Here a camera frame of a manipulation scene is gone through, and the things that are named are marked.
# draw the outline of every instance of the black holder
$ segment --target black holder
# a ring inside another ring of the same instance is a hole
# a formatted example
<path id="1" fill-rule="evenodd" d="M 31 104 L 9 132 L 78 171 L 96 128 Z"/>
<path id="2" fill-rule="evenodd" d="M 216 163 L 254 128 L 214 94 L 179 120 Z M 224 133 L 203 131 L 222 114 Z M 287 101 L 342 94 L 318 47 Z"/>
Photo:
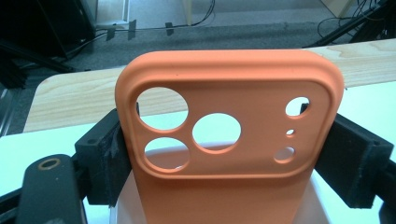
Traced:
<path id="1" fill-rule="evenodd" d="M 351 208 L 371 208 L 378 195 L 384 201 L 381 222 L 396 223 L 392 149 L 393 144 L 337 115 L 315 169 Z M 76 142 L 72 158 L 54 155 L 29 166 L 22 188 L 0 197 L 0 223 L 85 223 L 81 201 L 87 196 L 90 204 L 114 206 L 131 169 L 114 109 Z"/>

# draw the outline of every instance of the screw hole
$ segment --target screw hole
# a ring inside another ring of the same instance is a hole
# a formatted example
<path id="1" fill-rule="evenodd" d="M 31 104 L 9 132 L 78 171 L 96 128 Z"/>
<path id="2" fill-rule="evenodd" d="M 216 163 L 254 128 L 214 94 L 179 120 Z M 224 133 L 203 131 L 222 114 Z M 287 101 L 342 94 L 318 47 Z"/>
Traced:
<path id="1" fill-rule="evenodd" d="M 40 164 L 38 164 L 38 169 L 42 171 L 47 171 L 57 167 L 59 164 L 61 164 L 61 160 L 59 160 L 58 158 L 51 158 L 40 162 Z"/>

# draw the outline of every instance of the circular hole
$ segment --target circular hole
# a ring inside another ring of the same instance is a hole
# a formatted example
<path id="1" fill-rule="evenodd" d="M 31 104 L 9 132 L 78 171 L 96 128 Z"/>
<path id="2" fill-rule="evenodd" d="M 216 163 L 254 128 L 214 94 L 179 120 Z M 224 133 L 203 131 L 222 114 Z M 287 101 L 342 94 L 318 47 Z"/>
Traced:
<path id="1" fill-rule="evenodd" d="M 177 171 L 190 160 L 186 145 L 169 137 L 150 141 L 145 147 L 145 154 L 151 164 L 169 171 Z"/>
<path id="2" fill-rule="evenodd" d="M 180 126 L 188 115 L 184 98 L 163 87 L 150 88 L 137 98 L 141 119 L 151 128 L 170 130 Z"/>
<path id="3" fill-rule="evenodd" d="M 294 134 L 294 129 L 290 129 L 286 132 L 286 135 L 291 137 Z"/>
<path id="4" fill-rule="evenodd" d="M 38 164 L 38 169 L 39 170 L 50 170 L 56 166 L 58 166 L 61 163 L 61 161 L 58 158 L 52 158 L 48 160 L 44 160 Z"/>
<path id="5" fill-rule="evenodd" d="M 238 120 L 226 114 L 210 114 L 199 119 L 192 129 L 195 142 L 210 151 L 233 145 L 241 135 Z"/>
<path id="6" fill-rule="evenodd" d="M 277 162 L 285 163 L 291 161 L 294 155 L 294 148 L 293 147 L 284 147 L 276 152 L 274 155 L 274 159 Z"/>
<path id="7" fill-rule="evenodd" d="M 297 97 L 291 100 L 286 106 L 286 114 L 289 116 L 299 116 L 301 114 L 302 104 L 309 104 L 306 97 Z"/>

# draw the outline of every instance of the light wood surface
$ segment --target light wood surface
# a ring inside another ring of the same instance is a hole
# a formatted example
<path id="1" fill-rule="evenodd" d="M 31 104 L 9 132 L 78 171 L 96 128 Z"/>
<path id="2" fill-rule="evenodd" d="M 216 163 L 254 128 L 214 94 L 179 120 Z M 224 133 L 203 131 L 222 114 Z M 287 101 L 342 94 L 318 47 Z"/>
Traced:
<path id="1" fill-rule="evenodd" d="M 336 64 L 345 86 L 396 81 L 396 39 L 307 49 Z M 47 130 L 99 121 L 115 108 L 114 87 L 121 68 L 50 77 L 37 88 L 24 128 Z M 172 92 L 155 91 L 142 115 L 180 111 Z M 170 107 L 163 108 L 166 98 Z"/>

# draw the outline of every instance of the orange rubber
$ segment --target orange rubber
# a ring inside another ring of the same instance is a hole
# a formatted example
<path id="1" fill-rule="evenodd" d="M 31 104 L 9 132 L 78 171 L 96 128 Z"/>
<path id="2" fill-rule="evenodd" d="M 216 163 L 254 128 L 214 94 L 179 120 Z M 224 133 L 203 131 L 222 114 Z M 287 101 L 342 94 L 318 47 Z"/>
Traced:
<path id="1" fill-rule="evenodd" d="M 139 118 L 137 97 L 154 87 L 186 100 L 189 114 L 175 129 L 155 130 Z M 117 82 L 116 105 L 147 223 L 291 223 L 343 89 L 332 63 L 298 49 L 164 51 L 133 60 Z M 300 96 L 309 107 L 288 116 L 286 105 Z M 212 113 L 234 117 L 241 134 L 211 152 L 191 132 Z M 145 147 L 160 137 L 184 143 L 189 161 L 175 169 L 153 165 Z M 294 154 L 276 160 L 284 147 Z"/>

